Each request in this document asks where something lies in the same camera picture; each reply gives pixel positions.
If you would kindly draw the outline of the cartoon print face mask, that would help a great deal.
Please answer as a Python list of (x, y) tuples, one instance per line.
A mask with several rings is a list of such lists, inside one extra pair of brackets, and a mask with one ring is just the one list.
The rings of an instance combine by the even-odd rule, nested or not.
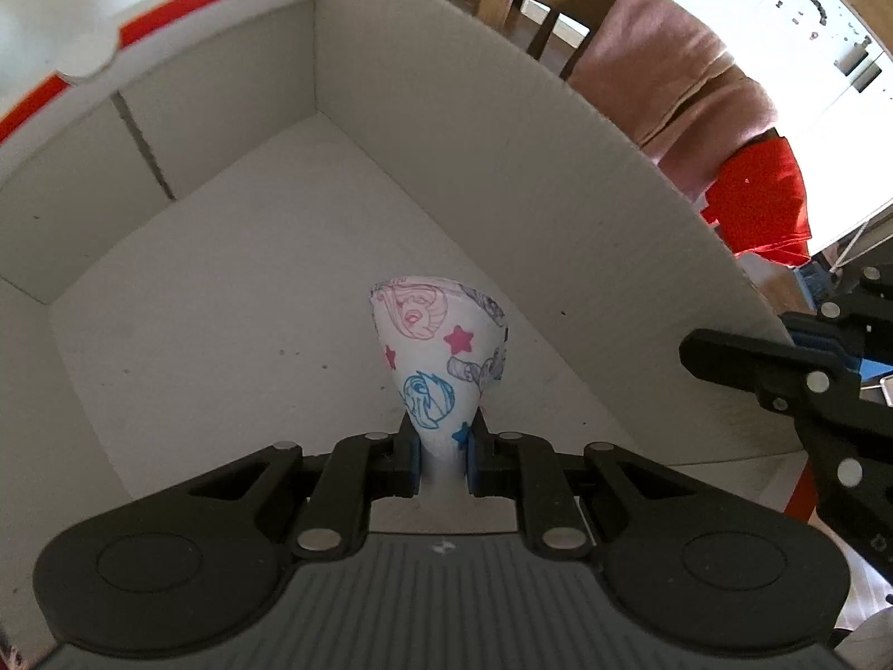
[(460, 495), (481, 396), (504, 372), (506, 312), (468, 284), (416, 275), (376, 284), (369, 304), (393, 384), (421, 443), (421, 489), (439, 501)]

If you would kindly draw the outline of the white red cardboard box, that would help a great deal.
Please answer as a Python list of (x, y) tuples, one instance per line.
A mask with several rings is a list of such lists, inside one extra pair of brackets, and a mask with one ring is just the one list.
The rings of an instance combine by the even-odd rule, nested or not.
[(610, 440), (745, 495), (793, 425), (681, 339), (784, 330), (713, 230), (574, 89), (445, 0), (225, 0), (2, 151), (2, 628), (51, 647), (73, 523), (280, 440), (401, 418), (368, 295), (446, 277), (508, 318), (493, 429)]

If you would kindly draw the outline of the red cloth on chair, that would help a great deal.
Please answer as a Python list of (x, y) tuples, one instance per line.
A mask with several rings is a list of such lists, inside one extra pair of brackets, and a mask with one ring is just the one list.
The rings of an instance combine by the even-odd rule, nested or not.
[(730, 157), (701, 216), (736, 257), (755, 254), (785, 268), (810, 260), (804, 179), (785, 138), (749, 143)]

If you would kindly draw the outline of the pink fringed scarf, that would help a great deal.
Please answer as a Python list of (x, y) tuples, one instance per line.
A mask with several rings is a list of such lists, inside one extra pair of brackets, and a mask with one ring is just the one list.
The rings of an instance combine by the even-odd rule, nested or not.
[(672, 0), (616, 0), (568, 83), (692, 203), (776, 123), (765, 88)]

